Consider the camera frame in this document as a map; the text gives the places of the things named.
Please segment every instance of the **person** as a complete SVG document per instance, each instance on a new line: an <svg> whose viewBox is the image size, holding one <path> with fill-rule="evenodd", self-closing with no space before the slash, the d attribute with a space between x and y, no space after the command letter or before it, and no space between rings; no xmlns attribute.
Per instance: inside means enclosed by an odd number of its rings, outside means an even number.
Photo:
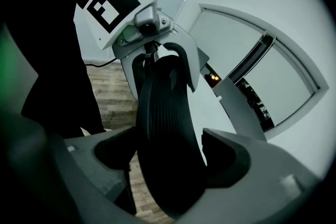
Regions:
<svg viewBox="0 0 336 224"><path fill-rule="evenodd" d="M73 21L87 0L2 0L4 21L38 73L22 115L63 138L104 132Z"/></svg>

